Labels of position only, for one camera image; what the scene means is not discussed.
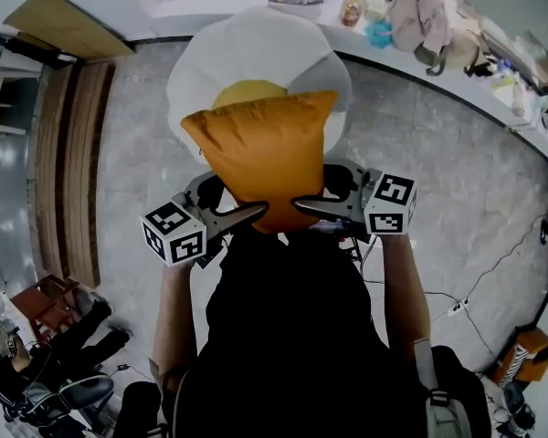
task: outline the orange pillow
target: orange pillow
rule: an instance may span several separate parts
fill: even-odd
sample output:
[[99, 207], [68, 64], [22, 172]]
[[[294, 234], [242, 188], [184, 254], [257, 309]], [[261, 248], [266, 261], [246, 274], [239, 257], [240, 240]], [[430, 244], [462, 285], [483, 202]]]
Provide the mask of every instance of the orange pillow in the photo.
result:
[[273, 234], [305, 229], [318, 219], [290, 200], [322, 193], [323, 128], [334, 91], [296, 94], [201, 110], [181, 121], [239, 203], [269, 202], [254, 226]]

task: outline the blue item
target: blue item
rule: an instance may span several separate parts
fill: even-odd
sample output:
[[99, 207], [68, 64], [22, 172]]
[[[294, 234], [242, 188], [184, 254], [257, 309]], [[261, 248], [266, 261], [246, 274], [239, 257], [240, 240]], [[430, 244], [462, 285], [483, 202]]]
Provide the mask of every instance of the blue item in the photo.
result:
[[502, 58], [502, 59], [498, 60], [498, 62], [497, 62], [497, 72], [501, 73], [506, 68], [511, 69], [511, 62], [506, 58]]
[[386, 48], [392, 44], [392, 25], [387, 21], [375, 21], [365, 27], [367, 39], [373, 47]]

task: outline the chair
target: chair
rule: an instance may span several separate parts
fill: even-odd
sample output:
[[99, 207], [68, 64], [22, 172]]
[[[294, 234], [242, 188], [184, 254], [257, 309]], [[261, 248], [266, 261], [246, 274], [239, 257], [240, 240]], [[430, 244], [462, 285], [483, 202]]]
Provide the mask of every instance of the chair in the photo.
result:
[[106, 374], [88, 371], [78, 378], [64, 382], [53, 392], [40, 381], [34, 381], [25, 391], [25, 400], [12, 404], [0, 394], [5, 419], [19, 418], [37, 428], [47, 428], [69, 415], [73, 410], [95, 408], [91, 415], [99, 415], [113, 394], [113, 379]]
[[47, 276], [33, 286], [10, 299], [16, 308], [28, 319], [28, 324], [39, 342], [48, 342], [51, 334], [62, 326], [73, 324], [72, 312], [75, 301], [71, 291], [77, 282], [63, 282], [54, 276]]

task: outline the wooden stool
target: wooden stool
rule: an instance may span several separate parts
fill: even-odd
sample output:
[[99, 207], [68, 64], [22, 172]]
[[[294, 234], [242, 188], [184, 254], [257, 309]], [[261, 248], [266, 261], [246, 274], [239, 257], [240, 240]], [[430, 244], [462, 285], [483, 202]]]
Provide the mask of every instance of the wooden stool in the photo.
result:
[[10, 299], [16, 308], [28, 319], [28, 324], [39, 342], [48, 342], [51, 334], [62, 326], [70, 327], [74, 319], [69, 307], [75, 308], [71, 291], [77, 282], [63, 282], [54, 276], [47, 276], [33, 286]]

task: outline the cable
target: cable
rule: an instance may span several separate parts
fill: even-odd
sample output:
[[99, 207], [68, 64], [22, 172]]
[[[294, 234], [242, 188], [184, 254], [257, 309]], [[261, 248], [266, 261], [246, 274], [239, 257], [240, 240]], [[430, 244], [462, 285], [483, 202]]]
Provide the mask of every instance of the cable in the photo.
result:
[[43, 371], [45, 370], [45, 367], [47, 366], [48, 361], [49, 361], [49, 359], [51, 358], [51, 355], [52, 355], [52, 353], [53, 353], [53, 348], [52, 348], [49, 344], [47, 344], [46, 342], [40, 342], [40, 341], [37, 341], [37, 342], [28, 342], [26, 345], [28, 345], [28, 344], [33, 344], [33, 343], [34, 343], [34, 344], [45, 344], [45, 346], [47, 346], [47, 347], [50, 349], [50, 351], [49, 351], [49, 353], [48, 353], [48, 355], [47, 355], [47, 359], [45, 360], [45, 363], [43, 364], [43, 367], [40, 369], [40, 372], [39, 372], [38, 375], [33, 379], [33, 382], [30, 383], [30, 384], [26, 387], [26, 389], [25, 389], [26, 403], [28, 403], [28, 395], [27, 395], [28, 390], [30, 390], [30, 388], [35, 384], [35, 382], [38, 380], [38, 377], [39, 377], [40, 375], [42, 375], [42, 373], [43, 373]]
[[[534, 226], [536, 225], [536, 221], [538, 219], [540, 219], [541, 217], [545, 217], [547, 216], [548, 213], [544, 213], [544, 214], [539, 214], [537, 215], [536, 217], [533, 218], [532, 220], [532, 225], [530, 226], [530, 229], [522, 236], [522, 238], [520, 239], [520, 241], [515, 244], [513, 246], [513, 248], [511, 249], [511, 251], [502, 256], [500, 259], [497, 260], [497, 262], [495, 263], [495, 265], [493, 265], [493, 267], [488, 270], [488, 271], [485, 271], [484, 273], [482, 273], [478, 278], [477, 278], [477, 281], [475, 282], [475, 284], [473, 285], [473, 287], [471, 288], [471, 290], [468, 292], [468, 294], [463, 297], [464, 300], [465, 300], [465, 305], [467, 305], [469, 303], [469, 297], [471, 296], [471, 294], [475, 291], [475, 289], [477, 288], [477, 286], [479, 285], [479, 282], [480, 280], [486, 276], [487, 274], [490, 274], [492, 273], [493, 271], [495, 271], [495, 269], [500, 265], [501, 261], [503, 261], [505, 258], [513, 255], [513, 252], [515, 251], [515, 249], [522, 245], [523, 242], [525, 242], [525, 239], [526, 237], [532, 233], [533, 231], [533, 228]], [[360, 261], [360, 273], [362, 275], [362, 278], [364, 277], [364, 264], [365, 264], [365, 260], [367, 259], [367, 257], [369, 256], [369, 254], [372, 252], [373, 248], [374, 248], [374, 244], [375, 244], [375, 240], [377, 239], [377, 236], [374, 237], [374, 240], [373, 242], [370, 244], [367, 252], [365, 253], [365, 257]], [[364, 282], [368, 283], [368, 284], [385, 284], [384, 281], [373, 281], [373, 280], [366, 280], [364, 279]], [[447, 294], [445, 292], [431, 292], [431, 291], [425, 291], [425, 294], [428, 294], [428, 295], [440, 295], [440, 296], [444, 296], [444, 297], [448, 297], [452, 300], [455, 300], [456, 303], [461, 303], [460, 299], [456, 298], [456, 297], [453, 297], [451, 296], [450, 294]], [[479, 331], [479, 329], [477, 328], [477, 325], [475, 324], [475, 321], [473, 321], [473, 318], [471, 318], [470, 314], [469, 314], [469, 311], [467, 309], [467, 307], [465, 307], [465, 315], [467, 316], [467, 319], [470, 321], [470, 323], [473, 325], [473, 328], [475, 329], [475, 331], [477, 332], [477, 335], [479, 336], [479, 339], [481, 340], [481, 342], [483, 343], [483, 345], [487, 348], [488, 352], [490, 353], [490, 355], [494, 358], [494, 359], [497, 359], [497, 356], [493, 353], [493, 350], [491, 350], [490, 346], [487, 344], [487, 342], [485, 342], [485, 339], [483, 338], [483, 336], [481, 335], [481, 332]]]
[[[369, 256], [369, 254], [371, 253], [371, 251], [374, 249], [374, 245], [375, 245], [375, 239], [373, 240], [373, 242], [370, 244], [367, 252], [365, 253], [365, 257], [363, 260], [361, 260], [361, 265], [360, 265], [360, 273], [362, 274], [362, 278], [364, 276], [364, 263], [365, 263], [365, 259]], [[385, 285], [385, 281], [373, 281], [373, 280], [367, 280], [367, 279], [364, 279], [364, 282], [366, 282], [367, 284], [383, 284]], [[454, 300], [457, 304], [460, 304], [461, 301], [460, 299], [456, 298], [456, 297], [453, 297], [451, 296], [450, 294], [447, 294], [446, 292], [434, 292], [434, 291], [430, 291], [430, 290], [425, 290], [424, 291], [425, 294], [427, 295], [430, 295], [430, 296], [444, 296], [444, 297], [448, 297], [450, 298], [451, 300]], [[473, 318], [471, 318], [470, 314], [469, 314], [469, 311], [467, 310], [467, 307], [465, 307], [465, 315], [467, 316], [467, 319], [470, 321], [470, 323], [473, 325], [473, 328], [475, 329], [475, 331], [477, 332], [477, 335], [479, 336], [479, 339], [481, 339], [481, 342], [483, 343], [483, 345], [485, 346], [485, 348], [487, 349], [487, 351], [490, 353], [490, 355], [493, 357], [493, 359], [497, 359], [497, 356], [493, 353], [493, 350], [491, 350], [489, 344], [487, 342], [485, 342], [485, 339], [483, 338], [483, 336], [481, 335], [481, 332], [479, 331], [479, 329], [477, 328], [477, 325], [475, 324], [475, 321], [473, 321]]]
[[132, 365], [128, 365], [127, 363], [122, 363], [122, 365], [118, 365], [118, 368], [110, 375], [111, 377], [113, 375], [115, 375], [118, 371], [125, 371], [127, 369], [132, 369], [134, 371], [136, 371], [136, 373], [140, 373], [146, 380], [148, 380], [150, 383], [154, 383], [154, 381], [152, 381], [150, 379], [150, 377], [146, 376], [144, 373], [142, 373], [141, 371], [139, 370], [136, 370]]
[[505, 258], [507, 258], [508, 256], [511, 256], [513, 254], [513, 252], [515, 251], [515, 249], [520, 246], [521, 244], [523, 244], [523, 242], [525, 241], [526, 237], [532, 233], [533, 231], [533, 228], [536, 224], [536, 221], [538, 219], [540, 219], [541, 217], [545, 217], [547, 216], [548, 213], [544, 213], [544, 214], [540, 214], [540, 215], [537, 215], [536, 217], [534, 217], [533, 221], [532, 221], [532, 225], [530, 226], [530, 230], [528, 232], [526, 232], [523, 236], [522, 236], [522, 239], [516, 244], [513, 246], [513, 248], [511, 249], [511, 251], [507, 254], [507, 255], [504, 255], [502, 256], [500, 259], [497, 260], [497, 263], [493, 266], [492, 269], [490, 269], [489, 271], [485, 271], [484, 273], [482, 273], [478, 278], [477, 278], [477, 282], [475, 282], [475, 284], [473, 285], [473, 287], [471, 288], [471, 290], [469, 291], [469, 293], [467, 294], [467, 296], [465, 297], [465, 303], [469, 303], [469, 296], [473, 293], [473, 291], [477, 288], [477, 285], [479, 284], [480, 280], [482, 277], [486, 276], [487, 274], [489, 273], [492, 273], [493, 271], [495, 271], [495, 268], [497, 266], [500, 265], [501, 261], [503, 261]]
[[355, 242], [355, 239], [351, 237], [353, 240], [353, 244], [355, 245], [356, 251], [357, 251], [357, 257], [359, 258], [359, 273], [364, 277], [364, 265], [365, 261], [367, 261], [367, 257], [372, 253], [372, 250], [375, 247], [375, 242], [377, 242], [377, 235], [374, 235], [374, 240], [371, 241], [369, 244], [369, 247], [367, 248], [367, 251], [365, 252], [365, 256], [362, 258], [362, 254], [359, 251], [359, 245]]

